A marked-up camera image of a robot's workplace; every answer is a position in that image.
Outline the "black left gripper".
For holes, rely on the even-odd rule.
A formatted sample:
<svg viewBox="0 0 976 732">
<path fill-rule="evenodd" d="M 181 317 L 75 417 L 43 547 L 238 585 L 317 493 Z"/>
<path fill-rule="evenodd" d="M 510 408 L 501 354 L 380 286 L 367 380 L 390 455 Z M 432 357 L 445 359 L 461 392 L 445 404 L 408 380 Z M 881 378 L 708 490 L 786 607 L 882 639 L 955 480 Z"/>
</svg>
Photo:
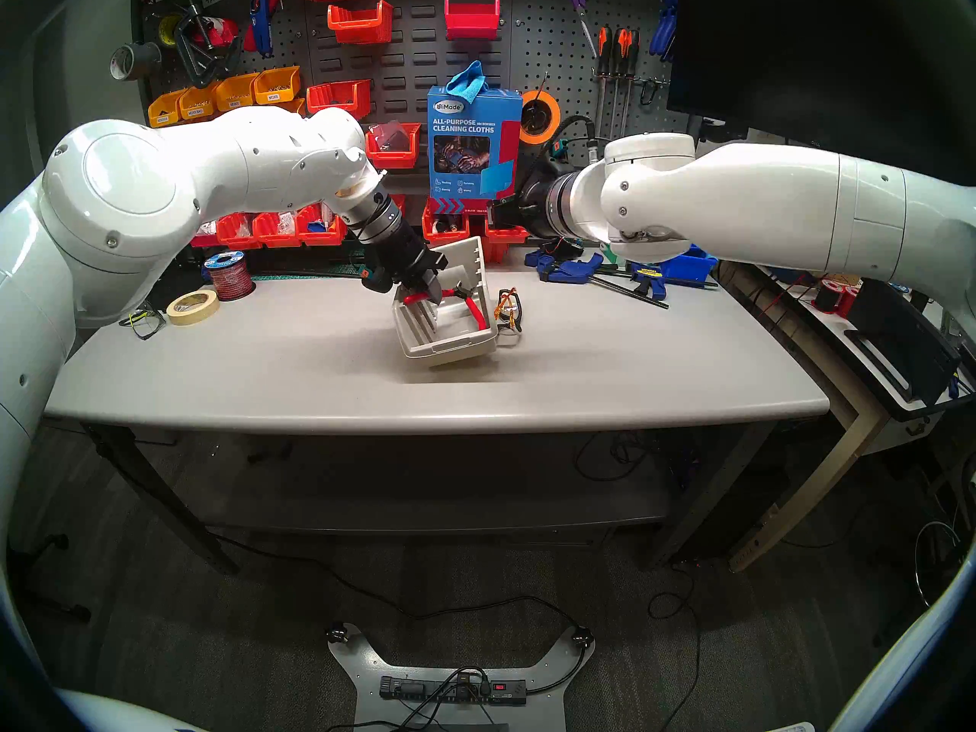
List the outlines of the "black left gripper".
<svg viewBox="0 0 976 732">
<path fill-rule="evenodd" d="M 392 238 L 364 244 L 364 260 L 361 284 L 366 289 L 387 293 L 400 285 L 399 303 L 414 305 L 429 300 L 440 305 L 443 291 L 438 274 L 446 270 L 448 259 L 427 247 L 416 231 L 396 231 Z"/>
</svg>

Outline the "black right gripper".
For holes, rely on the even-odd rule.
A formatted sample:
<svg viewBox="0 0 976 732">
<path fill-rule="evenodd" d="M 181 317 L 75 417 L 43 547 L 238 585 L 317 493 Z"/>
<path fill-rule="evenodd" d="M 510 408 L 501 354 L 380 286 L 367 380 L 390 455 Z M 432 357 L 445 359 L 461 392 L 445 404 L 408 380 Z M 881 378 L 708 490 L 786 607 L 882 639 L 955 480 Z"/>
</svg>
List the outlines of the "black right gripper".
<svg viewBox="0 0 976 732">
<path fill-rule="evenodd" d="M 562 237 L 549 219 L 549 192 L 564 173 L 528 173 L 514 193 L 488 203 L 490 226 L 520 226 L 531 237 Z"/>
</svg>

